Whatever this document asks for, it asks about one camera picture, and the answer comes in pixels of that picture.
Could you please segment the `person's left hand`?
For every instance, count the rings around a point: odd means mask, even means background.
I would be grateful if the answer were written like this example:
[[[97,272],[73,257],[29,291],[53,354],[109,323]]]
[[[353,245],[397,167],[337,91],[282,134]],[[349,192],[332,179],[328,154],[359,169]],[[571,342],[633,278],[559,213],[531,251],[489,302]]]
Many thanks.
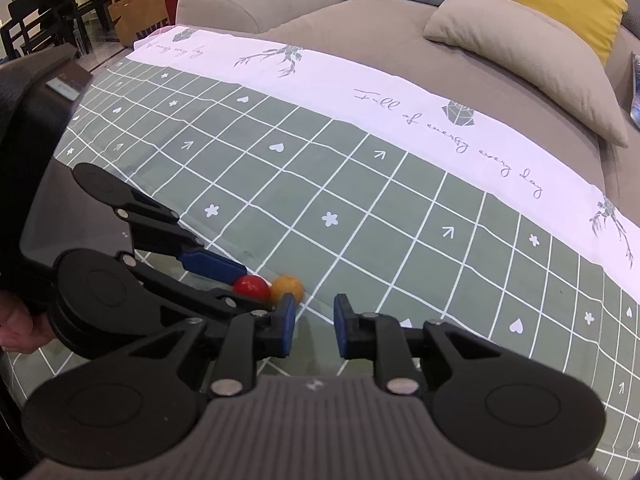
[[[32,316],[20,300],[2,292],[0,344],[4,352],[32,354],[56,336],[45,315]]]

